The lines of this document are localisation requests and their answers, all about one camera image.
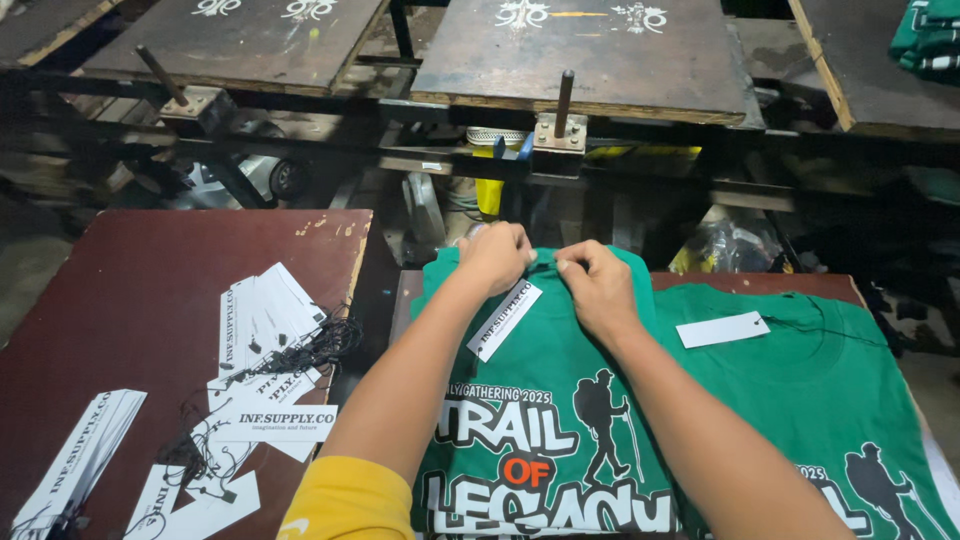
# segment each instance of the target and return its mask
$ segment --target hiker silhouette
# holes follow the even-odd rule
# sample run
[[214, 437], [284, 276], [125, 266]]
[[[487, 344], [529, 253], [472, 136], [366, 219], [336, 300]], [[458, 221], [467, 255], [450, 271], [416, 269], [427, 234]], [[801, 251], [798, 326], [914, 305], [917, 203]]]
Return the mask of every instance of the hiker silhouette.
[[880, 516], [897, 527], [897, 540], [924, 540], [903, 512], [900, 495], [913, 491], [913, 482], [894, 483], [880, 462], [880, 447], [864, 443], [863, 455], [847, 453], [847, 479], [856, 495], [871, 504]]
[[584, 482], [588, 485], [601, 485], [596, 479], [597, 471], [603, 465], [604, 459], [609, 461], [613, 468], [613, 476], [620, 478], [630, 471], [629, 464], [621, 464], [616, 459], [616, 444], [610, 434], [614, 416], [627, 414], [630, 406], [627, 398], [623, 398], [623, 405], [611, 405], [613, 395], [610, 392], [610, 381], [613, 373], [608, 369], [597, 372], [596, 380], [580, 379], [577, 382], [577, 391], [573, 393], [573, 410], [577, 417], [590, 429], [590, 436], [597, 442], [597, 451], [590, 460]]

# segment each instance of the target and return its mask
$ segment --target wooden table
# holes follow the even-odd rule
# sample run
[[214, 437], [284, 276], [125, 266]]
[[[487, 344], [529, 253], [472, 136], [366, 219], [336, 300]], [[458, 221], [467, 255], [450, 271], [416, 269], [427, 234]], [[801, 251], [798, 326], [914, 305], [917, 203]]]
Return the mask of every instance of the wooden table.
[[[148, 396], [94, 487], [84, 511], [90, 524], [80, 531], [122, 536], [157, 451], [179, 434], [180, 402], [192, 397], [206, 412], [205, 397], [191, 395], [217, 377], [220, 294], [278, 261], [318, 305], [352, 297], [364, 355], [379, 357], [398, 269], [371, 222], [364, 209], [97, 216], [0, 352], [0, 523], [8, 526], [39, 485], [90, 400], [129, 388]], [[324, 403], [323, 386], [298, 403]], [[274, 538], [306, 467], [258, 445], [236, 478], [255, 468], [260, 509], [214, 537]]]
[[742, 84], [713, 0], [458, 0], [411, 88], [422, 102], [739, 124]]
[[388, 0], [163, 0], [84, 64], [155, 80], [145, 45], [180, 85], [324, 96], [346, 74]]
[[[843, 274], [672, 274], [651, 272], [650, 281], [655, 291], [684, 283], [706, 283], [711, 287], [736, 294], [779, 294], [799, 292], [831, 300], [841, 300], [866, 308], [866, 302], [853, 284], [850, 276]], [[404, 270], [396, 288], [393, 328], [390, 342], [393, 343], [410, 326], [410, 303], [423, 294], [423, 272]], [[960, 518], [960, 486], [944, 458], [943, 451], [933, 439], [930, 427], [920, 408], [917, 407], [923, 428], [924, 452], [930, 464], [930, 472], [940, 493], [947, 514], [954, 520]]]
[[901, 0], [789, 0], [844, 130], [960, 139], [960, 88], [923, 81], [887, 56]]
[[123, 0], [37, 0], [0, 21], [0, 66], [31, 66], [46, 58]]

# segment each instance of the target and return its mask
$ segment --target hand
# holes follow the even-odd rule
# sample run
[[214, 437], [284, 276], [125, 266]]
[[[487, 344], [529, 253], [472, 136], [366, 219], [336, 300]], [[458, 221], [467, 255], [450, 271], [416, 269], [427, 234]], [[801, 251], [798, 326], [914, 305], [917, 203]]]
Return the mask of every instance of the hand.
[[[630, 266], [596, 240], [565, 247], [553, 254], [577, 319], [608, 349], [623, 332], [643, 331], [636, 314]], [[588, 270], [580, 265], [584, 263]]]
[[486, 291], [487, 298], [510, 290], [523, 271], [537, 260], [526, 231], [505, 221], [485, 225], [472, 240], [461, 238], [457, 271]]

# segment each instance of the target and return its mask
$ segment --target person's right hand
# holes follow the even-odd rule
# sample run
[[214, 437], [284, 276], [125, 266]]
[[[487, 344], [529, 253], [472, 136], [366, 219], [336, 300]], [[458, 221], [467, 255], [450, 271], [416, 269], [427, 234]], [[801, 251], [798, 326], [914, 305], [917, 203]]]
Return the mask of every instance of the person's right hand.
[[565, 247], [553, 257], [573, 295], [577, 319], [605, 347], [610, 349], [622, 332], [643, 331], [636, 314], [633, 277], [626, 262], [596, 240]]

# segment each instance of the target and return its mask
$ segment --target green t-shirt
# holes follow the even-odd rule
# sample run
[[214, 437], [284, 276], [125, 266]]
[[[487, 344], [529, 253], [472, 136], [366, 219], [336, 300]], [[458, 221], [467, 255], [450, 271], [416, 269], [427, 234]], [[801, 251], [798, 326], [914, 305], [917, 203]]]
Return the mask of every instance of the green t-shirt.
[[[906, 383], [869, 311], [799, 293], [736, 295], [702, 284], [654, 299], [663, 346], [779, 448], [857, 536], [960, 538], [930, 475]], [[769, 333], [685, 349], [675, 330], [751, 311]], [[707, 534], [689, 504], [681, 514], [691, 538]]]
[[[450, 377], [411, 512], [414, 530], [549, 534], [574, 530], [676, 530], [671, 479], [615, 362], [584, 334], [553, 261], [539, 249], [524, 278], [542, 291], [487, 363], [466, 343], [503, 296], [470, 324]], [[643, 261], [633, 270], [637, 311], [657, 321]], [[423, 269], [424, 303], [456, 268], [441, 250]]]

